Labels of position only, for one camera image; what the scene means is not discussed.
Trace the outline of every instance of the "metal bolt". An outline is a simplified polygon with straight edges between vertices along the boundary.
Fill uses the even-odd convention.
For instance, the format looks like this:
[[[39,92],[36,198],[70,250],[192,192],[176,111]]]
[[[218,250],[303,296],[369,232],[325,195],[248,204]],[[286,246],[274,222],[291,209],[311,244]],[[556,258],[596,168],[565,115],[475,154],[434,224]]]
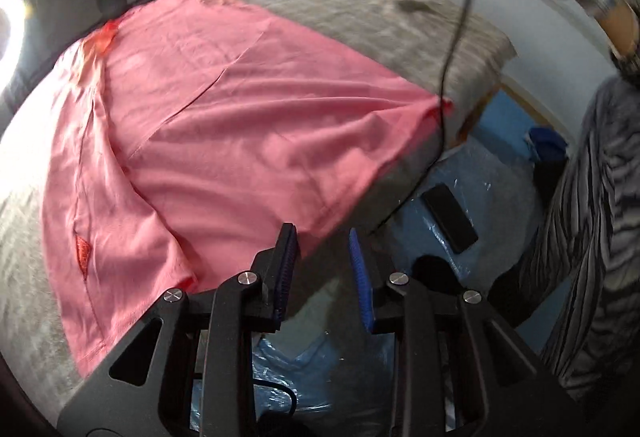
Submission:
[[[389,275],[389,282],[393,285],[407,285],[409,283],[409,277],[404,273],[391,273]]]
[[[478,291],[472,290],[465,291],[465,293],[462,295],[462,298],[465,302],[471,303],[472,305],[480,303],[482,301],[482,296],[480,295],[480,293]]]
[[[164,291],[162,299],[166,302],[173,303],[182,299],[182,291],[180,289],[169,289]]]
[[[257,279],[257,274],[252,273],[251,271],[244,271],[244,273],[240,273],[238,275],[238,281],[242,285],[251,285],[252,283],[255,283]]]

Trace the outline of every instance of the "black wire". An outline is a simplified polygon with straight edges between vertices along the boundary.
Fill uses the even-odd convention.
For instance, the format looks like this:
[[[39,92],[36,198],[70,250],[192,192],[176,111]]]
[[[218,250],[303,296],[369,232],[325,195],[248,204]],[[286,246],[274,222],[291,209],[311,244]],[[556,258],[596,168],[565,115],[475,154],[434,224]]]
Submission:
[[[289,416],[291,417],[298,407],[298,398],[296,397],[296,393],[291,390],[289,387],[285,387],[285,385],[281,385],[280,383],[274,383],[273,381],[265,381],[263,379],[254,378],[254,385],[258,387],[268,387],[273,388],[274,390],[280,390],[286,393],[291,398],[291,408],[289,408]]]
[[[442,157],[442,154],[444,153],[444,148],[445,148],[445,144],[446,144],[446,127],[444,124],[444,107],[442,106],[442,101],[444,98],[444,86],[447,80],[447,74],[449,72],[449,67],[451,65],[451,62],[453,61],[453,56],[456,53],[456,48],[458,46],[458,43],[460,42],[460,38],[462,38],[462,33],[464,32],[465,29],[465,25],[466,25],[466,19],[468,18],[469,15],[469,11],[471,10],[471,4],[473,3],[473,0],[465,0],[463,5],[462,5],[462,12],[460,13],[460,19],[458,20],[458,26],[456,27],[456,31],[453,35],[453,38],[451,40],[451,44],[449,46],[449,51],[447,52],[447,56],[445,57],[445,62],[444,65],[442,65],[442,72],[440,73],[440,87],[438,90],[438,97],[439,97],[439,121],[440,121],[440,145],[438,147],[438,153],[436,154],[436,157],[434,157],[434,159],[429,163],[429,165],[427,166],[427,168],[420,174],[420,177],[418,177],[418,181],[415,183],[414,187],[411,188],[411,191],[406,195],[406,197],[401,200],[400,202],[398,202],[398,204],[396,205],[396,207],[370,232],[370,234],[375,233],[377,230],[380,229],[380,227],[382,227],[384,224],[386,224],[386,222],[392,217],[394,216],[396,213],[398,213],[398,211],[400,210],[400,208],[402,208],[402,206],[404,206],[415,194],[415,192],[417,191],[417,189],[420,187],[420,185],[424,182],[424,180],[427,178],[427,175],[429,174],[429,172],[431,171],[431,169],[435,166],[435,164],[438,162],[438,160],[440,159],[440,157]]]

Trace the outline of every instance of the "striped clothing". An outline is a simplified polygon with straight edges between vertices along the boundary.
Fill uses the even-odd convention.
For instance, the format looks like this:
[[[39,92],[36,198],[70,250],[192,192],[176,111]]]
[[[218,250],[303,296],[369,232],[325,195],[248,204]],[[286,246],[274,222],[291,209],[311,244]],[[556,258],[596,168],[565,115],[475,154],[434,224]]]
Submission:
[[[638,351],[640,90],[614,79],[597,92],[545,225],[514,271],[529,305],[575,274],[542,359],[593,413]]]

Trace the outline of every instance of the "gray bedsheet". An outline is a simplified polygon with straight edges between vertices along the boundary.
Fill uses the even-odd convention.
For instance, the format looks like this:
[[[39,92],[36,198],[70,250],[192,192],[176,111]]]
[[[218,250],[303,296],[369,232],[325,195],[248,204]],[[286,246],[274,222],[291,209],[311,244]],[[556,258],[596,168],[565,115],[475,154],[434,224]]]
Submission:
[[[446,0],[246,1],[334,38],[433,92],[459,13]],[[447,96],[456,105],[449,120],[451,131],[497,83],[500,68],[513,55],[504,34],[472,17],[447,87]],[[0,353],[34,405],[55,424],[81,377],[66,344],[42,259],[40,202],[49,160],[49,111],[49,96],[39,86],[0,142]],[[432,137],[390,169],[367,192],[344,228],[299,266],[290,300],[292,314],[302,313],[306,299],[336,277],[341,287],[350,290],[345,229],[351,224],[373,226],[383,218],[414,184],[437,144]],[[336,333],[350,335],[340,339],[351,352],[358,348],[361,332],[357,317],[338,312],[354,308],[353,295],[343,299],[332,309],[331,319],[337,323]],[[302,339],[289,340],[289,348],[299,346]]]

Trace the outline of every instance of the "red label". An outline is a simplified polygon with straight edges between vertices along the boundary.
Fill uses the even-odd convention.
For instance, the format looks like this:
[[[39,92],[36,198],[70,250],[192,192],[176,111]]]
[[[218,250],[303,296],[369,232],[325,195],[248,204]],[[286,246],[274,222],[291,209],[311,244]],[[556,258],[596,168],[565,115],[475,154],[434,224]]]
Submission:
[[[78,258],[78,265],[85,280],[89,265],[89,255],[91,255],[91,244],[76,235],[76,258]]]

